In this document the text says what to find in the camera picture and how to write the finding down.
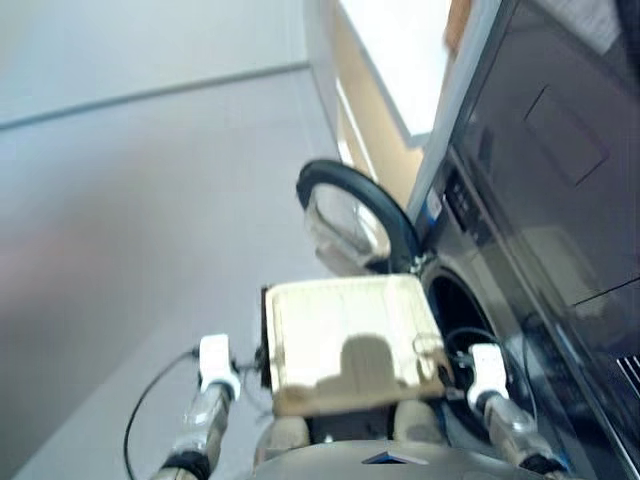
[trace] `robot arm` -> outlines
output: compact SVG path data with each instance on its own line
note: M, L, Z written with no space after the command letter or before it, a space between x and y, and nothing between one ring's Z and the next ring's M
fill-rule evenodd
M207 480L218 464L229 407L240 396L226 335L200 342L200 378L200 391L184 416L182 433L153 480Z
M509 399L500 347L476 344L469 353L474 361L475 380L467 402L471 411L484 419L491 443L502 458L548 478L568 478L551 445L538 433L536 421Z

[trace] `beige tray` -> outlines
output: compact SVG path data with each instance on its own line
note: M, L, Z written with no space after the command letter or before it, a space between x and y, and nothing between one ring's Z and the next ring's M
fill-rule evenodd
M418 279L278 285L265 295L276 415L313 416L442 396L450 369Z

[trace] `gray wall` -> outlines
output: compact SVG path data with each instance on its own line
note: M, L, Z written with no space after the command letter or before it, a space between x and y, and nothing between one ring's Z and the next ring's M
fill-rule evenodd
M306 61L303 0L0 2L0 127Z
M260 287L325 275L294 193L320 155L335 152L308 71L0 134L0 478L70 415L16 478L124 478L127 416L166 361L216 332L250 358ZM171 388L193 385L182 372L133 433L140 478L191 396ZM220 478L250 465L246 402Z

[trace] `washing machine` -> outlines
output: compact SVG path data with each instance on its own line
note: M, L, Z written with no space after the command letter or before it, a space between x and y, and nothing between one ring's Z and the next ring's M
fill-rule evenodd
M417 215L331 159L297 194L334 272L412 273L443 336L469 329L456 350L503 343L510 395L574 475L637 479L639 83L622 37L550 11L572 3L502 2ZM445 407L452 444L491 454L466 402Z

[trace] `washing machine door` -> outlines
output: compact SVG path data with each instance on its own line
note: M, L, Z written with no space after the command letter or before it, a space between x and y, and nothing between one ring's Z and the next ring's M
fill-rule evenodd
M301 170L296 189L316 254L334 273L406 273L421 257L402 208L357 170L313 160Z

